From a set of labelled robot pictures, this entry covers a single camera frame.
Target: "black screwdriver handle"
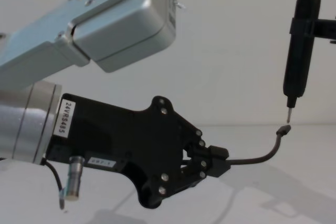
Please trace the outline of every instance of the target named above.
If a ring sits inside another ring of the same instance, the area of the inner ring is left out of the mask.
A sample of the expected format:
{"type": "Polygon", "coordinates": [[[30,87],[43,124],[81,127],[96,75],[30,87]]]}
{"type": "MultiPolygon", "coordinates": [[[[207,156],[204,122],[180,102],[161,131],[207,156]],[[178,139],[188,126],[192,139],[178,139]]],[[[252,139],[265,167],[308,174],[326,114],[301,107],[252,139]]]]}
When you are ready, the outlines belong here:
{"type": "MultiPolygon", "coordinates": [[[[319,18],[321,0],[297,0],[294,19],[319,18]]],[[[296,99],[305,92],[314,37],[291,35],[283,92],[288,97],[287,107],[294,108],[296,99]]]]}

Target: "serial number label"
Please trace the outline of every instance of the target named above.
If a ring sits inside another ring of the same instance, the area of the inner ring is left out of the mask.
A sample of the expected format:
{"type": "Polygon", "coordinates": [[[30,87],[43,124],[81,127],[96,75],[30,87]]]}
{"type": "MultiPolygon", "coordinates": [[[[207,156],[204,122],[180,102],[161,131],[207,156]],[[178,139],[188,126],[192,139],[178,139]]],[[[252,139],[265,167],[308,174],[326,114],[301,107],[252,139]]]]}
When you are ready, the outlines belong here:
{"type": "Polygon", "coordinates": [[[91,165],[100,165],[100,166],[105,166],[105,167],[113,167],[116,162],[112,160],[107,160],[107,159],[102,159],[102,158],[97,158],[97,157],[91,157],[89,159],[88,164],[91,165]]]}
{"type": "Polygon", "coordinates": [[[63,99],[58,112],[54,135],[68,138],[76,103],[63,99]]]}

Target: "silver cylinder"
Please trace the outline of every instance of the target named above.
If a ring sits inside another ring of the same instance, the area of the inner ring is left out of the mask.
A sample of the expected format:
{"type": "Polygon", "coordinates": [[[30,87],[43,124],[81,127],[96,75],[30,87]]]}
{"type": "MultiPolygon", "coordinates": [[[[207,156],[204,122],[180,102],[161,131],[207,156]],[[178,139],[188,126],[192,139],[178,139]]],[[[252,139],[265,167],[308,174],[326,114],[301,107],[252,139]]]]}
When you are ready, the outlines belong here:
{"type": "Polygon", "coordinates": [[[67,187],[65,188],[64,199],[75,201],[79,198],[80,178],[82,176],[84,158],[74,156],[70,158],[67,187]]]}
{"type": "Polygon", "coordinates": [[[53,133],[61,86],[40,81],[0,91],[0,157],[39,164],[53,133]]]}

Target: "white wall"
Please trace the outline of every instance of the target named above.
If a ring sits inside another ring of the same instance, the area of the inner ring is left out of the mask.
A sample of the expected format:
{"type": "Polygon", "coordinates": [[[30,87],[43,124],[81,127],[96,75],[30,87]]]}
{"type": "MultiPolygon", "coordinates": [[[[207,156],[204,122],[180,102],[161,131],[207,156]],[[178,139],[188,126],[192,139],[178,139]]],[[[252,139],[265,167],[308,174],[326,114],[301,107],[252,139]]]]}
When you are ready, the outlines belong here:
{"type": "MultiPolygon", "coordinates": [[[[0,28],[20,29],[64,1],[0,0],[0,28]]],[[[188,9],[179,12],[177,39],[169,49],[113,74],[92,63],[49,80],[65,92],[135,110],[164,95],[197,125],[284,122],[282,81],[296,0],[180,1],[188,9]]],[[[335,15],[334,0],[322,0],[320,16],[335,15]]],[[[293,122],[336,122],[334,52],[327,40],[316,41],[306,95],[293,122]]]]}
{"type": "MultiPolygon", "coordinates": [[[[231,158],[256,157],[275,142],[276,126],[204,127],[207,145],[231,158]]],[[[335,224],[336,127],[295,126],[279,153],[260,165],[232,167],[163,201],[140,206],[127,178],[83,171],[81,197],[58,209],[57,187],[46,167],[0,162],[0,220],[15,224],[335,224]]],[[[67,166],[54,163],[65,182],[67,166]]]]}

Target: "cylindrical sensor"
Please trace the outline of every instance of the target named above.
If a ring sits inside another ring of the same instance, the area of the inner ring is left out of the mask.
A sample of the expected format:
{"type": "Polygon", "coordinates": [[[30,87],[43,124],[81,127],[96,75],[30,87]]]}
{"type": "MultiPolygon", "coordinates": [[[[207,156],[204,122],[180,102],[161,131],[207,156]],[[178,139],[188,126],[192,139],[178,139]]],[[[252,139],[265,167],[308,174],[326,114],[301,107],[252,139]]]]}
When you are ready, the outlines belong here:
{"type": "Polygon", "coordinates": [[[61,86],[40,81],[0,91],[0,157],[40,164],[53,133],[61,86]]]}
{"type": "Polygon", "coordinates": [[[70,158],[67,186],[64,192],[64,199],[76,201],[79,198],[80,178],[82,176],[85,159],[81,156],[70,158]]]}

